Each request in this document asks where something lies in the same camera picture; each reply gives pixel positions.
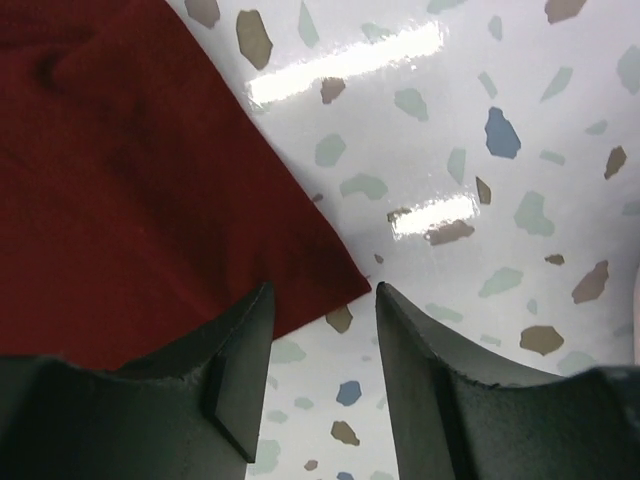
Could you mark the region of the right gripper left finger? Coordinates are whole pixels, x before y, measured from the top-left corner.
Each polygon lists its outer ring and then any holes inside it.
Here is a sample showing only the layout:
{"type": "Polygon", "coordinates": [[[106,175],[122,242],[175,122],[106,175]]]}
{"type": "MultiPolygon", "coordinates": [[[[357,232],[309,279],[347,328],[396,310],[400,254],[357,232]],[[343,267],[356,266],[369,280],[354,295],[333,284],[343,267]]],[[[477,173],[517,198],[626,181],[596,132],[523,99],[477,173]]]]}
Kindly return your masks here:
{"type": "Polygon", "coordinates": [[[5,479],[241,479],[256,459],[275,323],[254,289],[115,371],[1,360],[5,479]]]}

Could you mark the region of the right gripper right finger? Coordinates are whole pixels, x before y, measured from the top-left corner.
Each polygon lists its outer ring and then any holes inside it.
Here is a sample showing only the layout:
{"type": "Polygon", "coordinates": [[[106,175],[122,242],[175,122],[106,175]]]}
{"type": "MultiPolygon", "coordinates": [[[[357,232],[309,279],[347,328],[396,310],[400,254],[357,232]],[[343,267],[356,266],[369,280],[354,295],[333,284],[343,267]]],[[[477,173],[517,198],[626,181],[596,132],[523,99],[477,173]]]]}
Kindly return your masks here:
{"type": "Polygon", "coordinates": [[[402,479],[638,477],[637,367],[560,377],[474,343],[388,283],[375,307],[402,479]]]}

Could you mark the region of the dark red t-shirt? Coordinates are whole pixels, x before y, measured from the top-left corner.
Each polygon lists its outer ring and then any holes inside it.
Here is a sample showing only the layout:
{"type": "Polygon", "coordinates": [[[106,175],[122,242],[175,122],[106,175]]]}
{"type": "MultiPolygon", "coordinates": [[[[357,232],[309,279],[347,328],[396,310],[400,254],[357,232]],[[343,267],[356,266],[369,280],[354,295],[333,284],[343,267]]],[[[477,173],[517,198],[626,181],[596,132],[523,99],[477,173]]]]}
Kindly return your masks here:
{"type": "Polygon", "coordinates": [[[163,1],[1,5],[1,350],[116,369],[259,285],[283,336],[365,295],[163,1]]]}

